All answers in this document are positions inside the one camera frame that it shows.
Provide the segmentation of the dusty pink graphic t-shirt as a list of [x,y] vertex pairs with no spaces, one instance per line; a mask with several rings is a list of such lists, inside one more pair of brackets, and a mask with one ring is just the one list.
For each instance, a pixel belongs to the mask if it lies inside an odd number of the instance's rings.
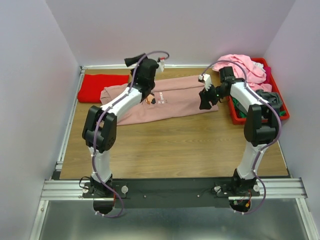
[[149,123],[218,111],[218,106],[200,110],[199,92],[204,88],[198,76],[162,79],[155,82],[150,95],[118,119],[118,125]]

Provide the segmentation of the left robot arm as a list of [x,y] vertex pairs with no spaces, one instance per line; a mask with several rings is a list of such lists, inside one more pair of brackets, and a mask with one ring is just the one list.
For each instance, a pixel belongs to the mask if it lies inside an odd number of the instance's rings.
[[99,197],[114,194],[110,170],[110,149],[117,137],[118,120],[134,106],[142,103],[155,88],[155,76],[164,71],[167,57],[154,60],[147,53],[125,58],[130,70],[131,82],[117,97],[100,107],[92,106],[86,116],[82,138],[91,154],[92,174],[88,191],[94,191]]

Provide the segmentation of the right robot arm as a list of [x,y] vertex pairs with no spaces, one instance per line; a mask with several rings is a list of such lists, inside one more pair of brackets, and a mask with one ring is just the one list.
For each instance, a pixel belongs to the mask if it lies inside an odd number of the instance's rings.
[[246,140],[242,160],[235,169],[227,190],[241,196],[253,190],[258,179],[258,168],[264,153],[279,138],[281,120],[279,108],[267,102],[246,83],[246,78],[237,78],[231,66],[219,70],[219,86],[212,84],[211,76],[202,73],[198,81],[204,84],[199,92],[200,110],[209,110],[225,97],[236,99],[246,110],[244,138]]

